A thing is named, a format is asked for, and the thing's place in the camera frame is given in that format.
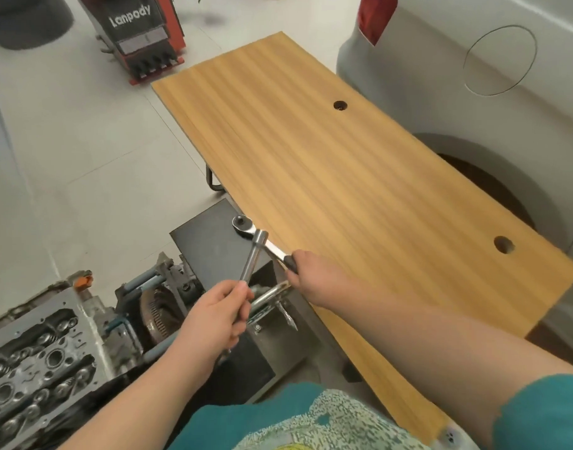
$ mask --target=person's left hand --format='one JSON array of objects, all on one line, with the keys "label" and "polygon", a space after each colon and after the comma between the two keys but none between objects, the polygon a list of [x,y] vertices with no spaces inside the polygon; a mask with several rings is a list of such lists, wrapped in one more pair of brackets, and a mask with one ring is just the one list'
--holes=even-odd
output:
[{"label": "person's left hand", "polygon": [[246,282],[226,279],[203,294],[186,316],[166,355],[187,365],[197,388],[209,378],[222,351],[236,346],[245,332],[251,299]]}]

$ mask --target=table leg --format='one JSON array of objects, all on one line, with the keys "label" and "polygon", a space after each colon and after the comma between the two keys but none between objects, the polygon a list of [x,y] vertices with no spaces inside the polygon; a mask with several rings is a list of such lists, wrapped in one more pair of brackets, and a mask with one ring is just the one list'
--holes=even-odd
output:
[{"label": "table leg", "polygon": [[207,180],[207,185],[217,193],[225,193],[226,189],[222,185],[214,185],[213,184],[213,172],[211,171],[210,167],[206,164],[205,165],[205,179]]}]

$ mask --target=black ratchet handle grip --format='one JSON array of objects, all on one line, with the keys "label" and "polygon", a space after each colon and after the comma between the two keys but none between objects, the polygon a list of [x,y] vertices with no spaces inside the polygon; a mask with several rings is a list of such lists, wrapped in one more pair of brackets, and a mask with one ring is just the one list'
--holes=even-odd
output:
[{"label": "black ratchet handle grip", "polygon": [[285,256],[284,260],[282,261],[282,263],[286,266],[286,268],[288,268],[291,272],[295,273],[296,275],[299,274],[298,270],[297,270],[297,264],[295,263],[295,259],[293,259],[293,257],[289,254],[288,256]]}]

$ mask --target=wooden table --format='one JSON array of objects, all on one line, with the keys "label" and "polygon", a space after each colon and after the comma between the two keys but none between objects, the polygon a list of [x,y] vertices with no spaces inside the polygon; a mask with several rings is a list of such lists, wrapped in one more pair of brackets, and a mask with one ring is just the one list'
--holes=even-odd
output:
[{"label": "wooden table", "polygon": [[[573,283],[561,251],[282,33],[153,87],[284,250],[520,336]],[[444,414],[344,321],[317,313],[397,423],[434,438]]]}]

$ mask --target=white car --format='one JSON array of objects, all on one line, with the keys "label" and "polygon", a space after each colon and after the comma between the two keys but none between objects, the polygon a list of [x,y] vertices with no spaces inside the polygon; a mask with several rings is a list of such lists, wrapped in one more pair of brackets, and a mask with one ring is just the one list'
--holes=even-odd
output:
[{"label": "white car", "polygon": [[573,257],[573,0],[362,0],[337,73]]}]

